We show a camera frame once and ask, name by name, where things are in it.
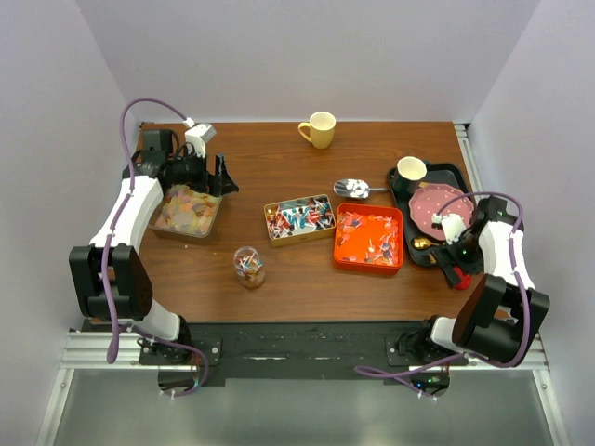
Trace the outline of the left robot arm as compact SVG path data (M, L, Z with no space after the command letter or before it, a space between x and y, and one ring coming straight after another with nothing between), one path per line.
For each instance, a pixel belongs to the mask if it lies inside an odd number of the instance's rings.
M112 327L109 363L117 359L121 331L133 327L163 339L159 351L172 364L182 364L192 355L192 341L182 331L184 320L153 297L139 248L152 214L172 187L192 186L215 197L238 191L223 155L217 155L213 173L206 168L205 146L215 134L212 125L198 124L185 131L183 154L144 147L131 155L118 198L101 229L69 254L81 313Z

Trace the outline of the red jar lid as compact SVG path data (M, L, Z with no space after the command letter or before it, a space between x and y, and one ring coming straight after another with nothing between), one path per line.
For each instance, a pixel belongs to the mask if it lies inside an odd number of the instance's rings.
M464 274L460 277L460 282L455 286L457 290L467 290L471 285L471 277L469 274Z

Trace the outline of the silver tin of gummies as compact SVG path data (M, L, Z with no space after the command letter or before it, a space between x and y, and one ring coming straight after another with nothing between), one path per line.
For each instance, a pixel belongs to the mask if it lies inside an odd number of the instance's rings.
M148 227L159 236L206 239L214 227L222 198L172 186L153 212Z

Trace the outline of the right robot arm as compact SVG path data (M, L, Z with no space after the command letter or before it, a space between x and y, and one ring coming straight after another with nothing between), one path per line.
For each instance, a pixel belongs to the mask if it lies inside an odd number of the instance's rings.
M477 287L456 317L434 315L423 321L419 331L398 338L392 353L413 354L427 365L449 352L502 368L524 359L549 311L549 297L536 290L524 265L522 214L507 211L512 197L499 192L480 197L467 227L460 215L447 209L465 200L464 195L431 212L430 224L445 240L411 253L439 267L450 287L462 284L468 274L480 274Z

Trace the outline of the gold tin of lollipops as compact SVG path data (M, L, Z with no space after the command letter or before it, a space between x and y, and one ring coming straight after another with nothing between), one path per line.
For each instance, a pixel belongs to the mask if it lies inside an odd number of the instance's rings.
M330 237L337 226L325 194L266 204L264 217L274 247Z

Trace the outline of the clear plastic jar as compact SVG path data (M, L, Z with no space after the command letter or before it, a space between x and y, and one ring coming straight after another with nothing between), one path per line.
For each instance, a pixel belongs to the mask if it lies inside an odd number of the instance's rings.
M233 257L239 283L245 288L257 288L265 280L265 271L258 251L252 246L238 248Z

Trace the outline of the metal scoop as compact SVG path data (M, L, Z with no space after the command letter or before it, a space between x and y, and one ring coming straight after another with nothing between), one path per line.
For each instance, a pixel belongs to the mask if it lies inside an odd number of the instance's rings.
M365 181L355 178L343 178L333 186L335 194L354 200L364 200L372 192L387 192L388 188L371 188Z

